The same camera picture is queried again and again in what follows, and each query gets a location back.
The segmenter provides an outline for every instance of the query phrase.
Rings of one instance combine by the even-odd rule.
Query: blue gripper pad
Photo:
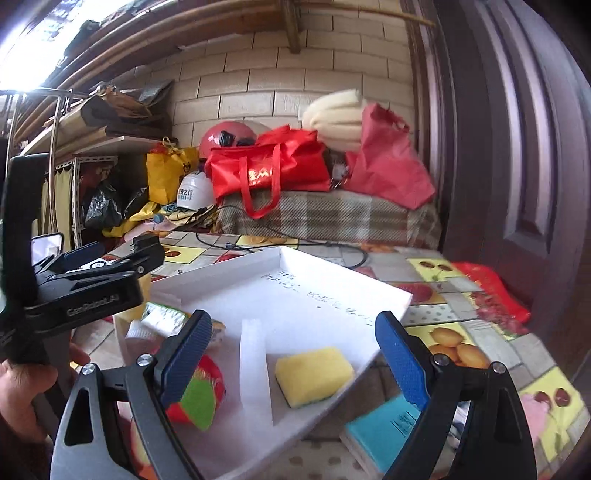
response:
[[[211,317],[202,310],[196,310],[175,337],[179,337],[181,342],[164,365],[161,377],[160,403],[165,409],[181,400],[212,338]],[[169,337],[165,342],[173,339],[178,342],[179,338]]]
[[[429,402],[425,372],[407,344],[390,324],[388,316],[394,322],[398,321],[390,312],[380,313],[375,319],[375,339],[404,398],[422,411]]]

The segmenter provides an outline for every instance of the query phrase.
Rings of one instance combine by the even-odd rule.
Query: red helmet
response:
[[[241,122],[220,122],[201,137],[199,157],[208,158],[212,147],[236,147],[254,145],[256,135]]]

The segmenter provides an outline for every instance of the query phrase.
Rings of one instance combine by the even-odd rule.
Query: black plastic bag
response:
[[[123,212],[123,218],[127,220],[132,215],[138,213],[146,203],[148,203],[148,187],[143,187],[129,198],[127,207],[125,207]]]
[[[96,188],[88,205],[84,226],[86,228],[113,228],[123,221],[123,207],[117,190],[108,180]]]

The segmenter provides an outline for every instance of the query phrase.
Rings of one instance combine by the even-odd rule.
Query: metal screw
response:
[[[449,365],[450,359],[447,355],[443,355],[443,353],[436,353],[433,355],[433,361],[436,365],[445,367],[446,365]]]
[[[496,374],[504,374],[507,371],[507,367],[501,362],[493,362],[492,371]]]
[[[149,353],[144,353],[143,355],[140,355],[138,357],[138,365],[141,367],[145,367],[151,364],[153,359],[154,357],[152,355],[150,355]]]
[[[86,364],[82,367],[82,375],[89,375],[93,371],[95,371],[96,365],[95,364]]]

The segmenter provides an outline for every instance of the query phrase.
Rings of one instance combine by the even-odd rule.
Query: red tote bag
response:
[[[345,190],[373,195],[415,210],[435,195],[417,157],[406,122],[379,104],[363,110],[359,154],[347,152],[350,177]]]
[[[212,148],[205,173],[213,183],[216,200],[240,192],[247,214],[258,219],[277,206],[282,190],[330,190],[324,145],[316,140],[315,132],[291,130],[286,125],[259,139],[251,147]],[[271,189],[271,203],[255,210],[252,189]]]

